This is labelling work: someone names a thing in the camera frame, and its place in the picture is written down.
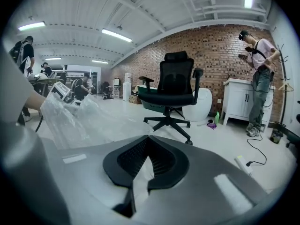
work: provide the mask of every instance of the chair seat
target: chair seat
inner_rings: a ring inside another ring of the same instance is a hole
[[[139,93],[139,98],[145,102],[168,107],[182,107],[194,102],[193,94],[167,95],[154,92]]]

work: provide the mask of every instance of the cardboard box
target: cardboard box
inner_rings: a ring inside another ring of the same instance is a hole
[[[130,103],[134,103],[134,104],[142,104],[142,102],[139,99],[139,97],[138,96],[133,96],[133,95],[130,95],[129,102]]]

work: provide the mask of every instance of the chair caster wheel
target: chair caster wheel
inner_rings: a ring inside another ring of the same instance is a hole
[[[192,145],[192,146],[193,146],[193,142],[192,142],[191,140],[189,140],[189,141],[186,141],[186,144],[188,144],[188,145]]]

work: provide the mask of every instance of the chair armrest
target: chair armrest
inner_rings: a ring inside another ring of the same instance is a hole
[[[139,79],[146,82],[147,91],[150,92],[150,83],[154,82],[154,80],[144,76],[139,77]]]
[[[202,68],[195,68],[194,73],[193,73],[193,78],[196,78],[195,96],[194,96],[194,102],[193,102],[192,105],[197,104],[198,93],[199,93],[199,82],[200,82],[200,77],[202,75],[203,75],[203,69]]]

